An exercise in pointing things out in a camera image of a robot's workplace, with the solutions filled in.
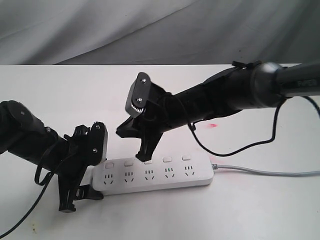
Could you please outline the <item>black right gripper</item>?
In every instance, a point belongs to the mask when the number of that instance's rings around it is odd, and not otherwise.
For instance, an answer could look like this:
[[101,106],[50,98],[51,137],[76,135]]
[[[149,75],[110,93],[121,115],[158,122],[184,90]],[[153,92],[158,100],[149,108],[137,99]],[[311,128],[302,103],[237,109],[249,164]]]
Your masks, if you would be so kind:
[[115,133],[121,138],[141,138],[140,149],[135,155],[141,162],[152,159],[163,133],[188,125],[190,93],[171,94],[165,98],[164,107],[168,114],[165,118],[156,118],[145,112],[138,118],[129,117],[116,128]]

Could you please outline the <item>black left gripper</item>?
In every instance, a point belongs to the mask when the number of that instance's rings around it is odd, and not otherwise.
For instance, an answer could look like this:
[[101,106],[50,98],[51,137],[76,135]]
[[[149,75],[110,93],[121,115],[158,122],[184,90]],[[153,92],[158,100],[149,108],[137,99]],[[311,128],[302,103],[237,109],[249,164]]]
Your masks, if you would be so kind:
[[68,152],[58,169],[59,211],[76,211],[74,202],[79,200],[99,201],[104,195],[89,184],[81,185],[89,165],[88,137],[91,128],[77,126],[72,136],[64,135],[68,143]]

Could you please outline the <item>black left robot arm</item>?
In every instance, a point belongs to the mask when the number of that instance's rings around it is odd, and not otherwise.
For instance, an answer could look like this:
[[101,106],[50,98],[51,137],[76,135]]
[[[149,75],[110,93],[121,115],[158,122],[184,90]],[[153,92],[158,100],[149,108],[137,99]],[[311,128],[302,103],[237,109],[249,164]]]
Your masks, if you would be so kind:
[[91,185],[81,185],[89,166],[105,160],[108,132],[104,123],[79,125],[73,135],[59,136],[15,100],[0,103],[0,152],[9,152],[37,166],[34,181],[45,186],[58,176],[59,211],[75,212],[74,201],[102,200]]

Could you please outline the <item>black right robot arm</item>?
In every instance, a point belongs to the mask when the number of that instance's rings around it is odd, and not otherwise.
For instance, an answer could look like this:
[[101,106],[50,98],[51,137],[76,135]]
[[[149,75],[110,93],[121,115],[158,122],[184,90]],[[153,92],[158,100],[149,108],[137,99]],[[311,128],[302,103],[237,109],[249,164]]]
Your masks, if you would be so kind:
[[234,61],[204,82],[172,94],[151,81],[144,72],[130,87],[125,110],[129,118],[116,134],[141,140],[136,157],[146,162],[163,133],[196,123],[225,118],[248,109],[274,108],[279,111],[290,98],[308,101],[320,93],[320,65],[303,63],[284,67],[274,62]]

